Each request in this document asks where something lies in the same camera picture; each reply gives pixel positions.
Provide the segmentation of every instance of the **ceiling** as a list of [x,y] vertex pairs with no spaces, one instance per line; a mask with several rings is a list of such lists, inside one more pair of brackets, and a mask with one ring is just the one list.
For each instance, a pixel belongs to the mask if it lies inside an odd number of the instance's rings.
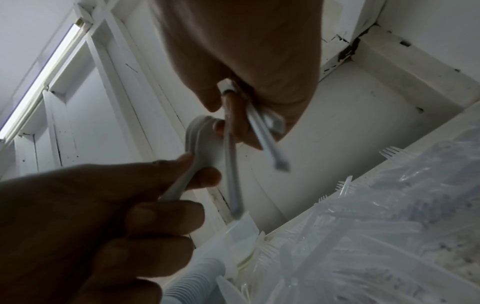
[[0,1],[0,113],[72,7],[73,0]]

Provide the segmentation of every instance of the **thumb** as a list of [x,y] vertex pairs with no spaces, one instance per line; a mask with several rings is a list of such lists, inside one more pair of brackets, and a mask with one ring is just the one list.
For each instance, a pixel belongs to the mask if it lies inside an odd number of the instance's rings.
[[82,165],[54,171],[44,181],[58,181],[74,192],[106,201],[132,198],[151,189],[169,187],[193,163],[191,154],[177,160],[121,165]]

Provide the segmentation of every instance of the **fluorescent light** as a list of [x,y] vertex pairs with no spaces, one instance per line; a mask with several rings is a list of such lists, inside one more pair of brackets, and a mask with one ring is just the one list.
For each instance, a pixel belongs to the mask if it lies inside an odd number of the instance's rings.
[[24,97],[20,100],[18,106],[15,108],[10,118],[6,121],[3,128],[0,130],[0,139],[7,139],[10,133],[14,130],[16,125],[21,121],[24,115],[32,107],[33,103],[44,89],[44,84],[49,75],[54,71],[55,67],[64,56],[65,51],[70,46],[70,43],[75,39],[80,31],[80,27],[72,25],[68,33],[65,35],[59,46],[52,54],[48,62],[45,64],[40,74],[37,76],[33,84],[30,86]]

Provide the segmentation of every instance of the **hand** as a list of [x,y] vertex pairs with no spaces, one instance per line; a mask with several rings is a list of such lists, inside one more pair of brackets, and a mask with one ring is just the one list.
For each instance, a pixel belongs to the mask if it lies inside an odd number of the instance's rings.
[[[156,200],[192,164],[84,165],[0,183],[2,303],[154,303],[194,249],[201,204]],[[190,189],[219,183],[212,168]]]
[[[322,0],[154,0],[170,61],[212,112],[217,83],[250,87],[253,99],[285,118],[287,131],[307,108],[319,79]],[[237,94],[225,98],[235,137],[259,148]],[[216,125],[221,132],[223,124]]]

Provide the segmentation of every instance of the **light fixture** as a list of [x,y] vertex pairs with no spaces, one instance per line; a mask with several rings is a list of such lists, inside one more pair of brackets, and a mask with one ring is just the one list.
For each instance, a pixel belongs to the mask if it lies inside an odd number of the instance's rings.
[[9,119],[3,125],[2,129],[0,130],[0,140],[8,141],[15,129],[19,126],[19,123],[25,118],[25,115],[32,110],[32,107],[35,105],[35,101],[39,98],[40,94],[42,94],[42,90],[45,87],[45,82],[48,80],[49,76],[54,72],[55,68],[62,60],[63,56],[65,56],[66,51],[71,46],[71,43],[75,40],[80,32],[80,27],[76,24],[73,24],[63,40],[60,42],[58,47],[55,49],[54,53],[45,64],[43,69],[40,71],[39,75],[27,90],[23,98],[18,103],[17,107],[10,115]]

